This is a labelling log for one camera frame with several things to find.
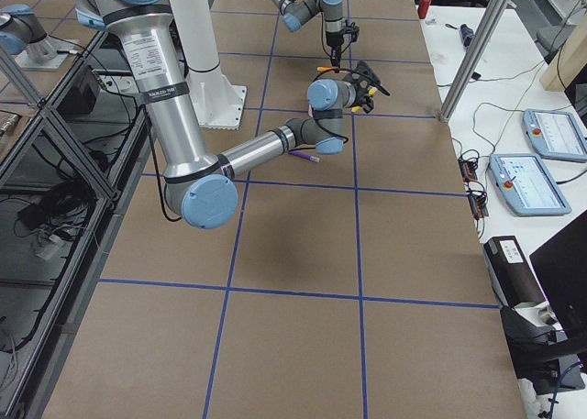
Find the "pen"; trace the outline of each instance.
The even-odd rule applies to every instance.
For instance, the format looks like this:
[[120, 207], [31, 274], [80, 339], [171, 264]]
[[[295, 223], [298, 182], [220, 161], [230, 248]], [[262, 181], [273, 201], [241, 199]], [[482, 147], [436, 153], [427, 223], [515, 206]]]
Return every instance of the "pen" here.
[[303, 153], [302, 151], [290, 150], [289, 154], [297, 156], [298, 158], [302, 158], [304, 160], [311, 160], [312, 162], [320, 162], [320, 158], [318, 158], [317, 156], [308, 155], [306, 153]]

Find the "table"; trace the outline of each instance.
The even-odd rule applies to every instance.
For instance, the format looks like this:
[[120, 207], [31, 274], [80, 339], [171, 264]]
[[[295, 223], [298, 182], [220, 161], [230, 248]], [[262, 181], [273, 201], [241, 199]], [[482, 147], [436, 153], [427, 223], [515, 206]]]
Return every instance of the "table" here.
[[[149, 162], [44, 417], [524, 417], [413, 0], [346, 2], [344, 64], [393, 96], [346, 115], [343, 154], [239, 178], [211, 232], [163, 220]], [[213, 22], [249, 91], [209, 147], [304, 116], [319, 21], [216, 0]]]
[[[433, 6], [430, 8], [426, 20], [421, 22], [439, 85], [445, 86], [452, 81], [465, 54], [459, 32], [445, 27], [445, 24], [459, 27], [466, 23], [469, 27], [476, 29], [483, 11], [481, 8]], [[488, 155], [491, 152], [491, 146], [472, 133], [473, 113], [483, 102], [490, 102], [506, 109], [517, 108], [520, 110], [527, 108], [549, 110], [567, 106], [562, 110], [572, 112], [581, 123], [564, 94], [546, 92], [542, 89], [539, 78], [547, 65], [532, 41], [532, 35], [533, 33], [528, 35], [513, 9], [504, 12], [482, 55], [476, 72], [482, 75], [482, 79], [487, 80], [513, 77], [528, 70], [530, 72], [510, 80], [476, 82], [468, 85], [455, 114], [449, 121], [452, 136], [462, 143], [463, 149], [477, 149], [482, 155]], [[448, 87], [439, 87], [439, 91], [440, 95], [444, 96]], [[497, 145], [498, 153], [532, 152], [531, 145], [522, 128], [522, 114], [514, 113], [508, 122], [510, 115], [510, 112], [485, 105], [475, 115], [477, 130], [491, 142], [495, 142], [505, 127], [503, 137]], [[459, 155], [460, 144], [455, 143], [455, 150]], [[545, 162], [553, 177], [558, 181], [569, 179], [584, 169], [584, 164], [554, 160], [545, 160]], [[487, 182], [485, 178], [486, 166], [487, 158], [481, 159], [478, 175], [487, 186], [489, 194], [489, 217], [484, 219], [482, 243], [494, 236], [514, 235], [528, 257], [535, 249], [587, 209], [587, 203], [584, 200], [587, 177], [584, 177], [560, 186], [572, 207], [571, 214], [557, 217], [514, 216], [506, 207], [493, 183]], [[539, 322], [536, 314], [532, 313], [533, 311], [523, 312], [532, 321]], [[587, 391], [562, 393], [559, 399], [560, 405], [556, 409], [557, 417], [580, 418], [587, 411]]]

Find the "label on robot arm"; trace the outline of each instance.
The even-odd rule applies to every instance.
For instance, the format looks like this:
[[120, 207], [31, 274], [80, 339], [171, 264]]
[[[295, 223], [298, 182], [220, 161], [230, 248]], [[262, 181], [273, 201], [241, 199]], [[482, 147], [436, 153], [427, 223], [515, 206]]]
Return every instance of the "label on robot arm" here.
[[524, 263], [524, 259], [522, 259], [522, 255], [513, 240], [500, 240], [499, 244], [502, 246], [502, 252], [508, 263]]
[[126, 41], [122, 45], [136, 80], [161, 75], [167, 70], [159, 42], [153, 36]]

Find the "warning label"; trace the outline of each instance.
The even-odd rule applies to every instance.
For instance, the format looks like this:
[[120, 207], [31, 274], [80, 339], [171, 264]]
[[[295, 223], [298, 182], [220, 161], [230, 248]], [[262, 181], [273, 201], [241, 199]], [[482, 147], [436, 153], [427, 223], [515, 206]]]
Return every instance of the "warning label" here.
[[136, 80], [161, 75], [167, 70], [159, 42], [153, 36], [123, 43], [128, 63]]

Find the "gray robot arm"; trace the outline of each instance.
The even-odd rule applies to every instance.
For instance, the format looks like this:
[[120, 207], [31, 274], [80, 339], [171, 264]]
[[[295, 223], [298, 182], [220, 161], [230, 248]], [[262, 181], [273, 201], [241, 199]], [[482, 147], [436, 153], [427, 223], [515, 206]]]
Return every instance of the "gray robot arm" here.
[[343, 0], [272, 0], [282, 15], [285, 26], [295, 32], [308, 20], [322, 13], [324, 15], [324, 31], [327, 45], [330, 47], [330, 62], [333, 66], [340, 66], [342, 46], [345, 36], [349, 42], [357, 41], [359, 27], [343, 19]]
[[0, 44], [11, 55], [27, 50], [28, 56], [37, 63], [57, 56], [35, 13], [24, 4], [0, 8]]
[[314, 115], [219, 155], [205, 145], [169, 33], [172, 10], [165, 0], [78, 0], [84, 24], [117, 35], [167, 161], [165, 199], [174, 213], [201, 228], [223, 225], [235, 212], [231, 179], [302, 143], [324, 154], [340, 152], [342, 107], [365, 105], [360, 80], [312, 83]]

